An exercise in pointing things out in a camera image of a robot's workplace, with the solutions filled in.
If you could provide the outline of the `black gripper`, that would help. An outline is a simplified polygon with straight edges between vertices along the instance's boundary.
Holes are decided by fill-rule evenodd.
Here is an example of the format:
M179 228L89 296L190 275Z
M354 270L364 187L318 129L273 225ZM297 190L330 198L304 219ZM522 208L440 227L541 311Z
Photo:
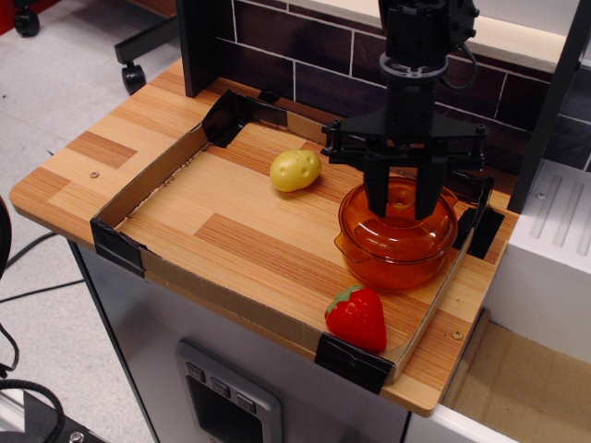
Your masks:
M433 66L411 67L382 54L385 104L322 128L327 136L322 153L331 163L364 169L368 208L381 218L387 213L391 167L417 168L416 219L423 220L435 210L449 171L483 166L488 128L435 111L438 83L448 66L447 57Z

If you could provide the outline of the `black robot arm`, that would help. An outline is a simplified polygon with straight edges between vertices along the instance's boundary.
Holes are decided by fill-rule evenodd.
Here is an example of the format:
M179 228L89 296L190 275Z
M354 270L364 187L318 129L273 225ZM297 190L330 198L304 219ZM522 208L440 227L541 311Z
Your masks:
M382 108L323 127L326 154L364 174L368 208L385 216L392 167L416 169L415 217L430 216L454 170L479 170L489 130L437 114L436 90L450 53L466 48L479 15L471 1L381 1L386 35Z

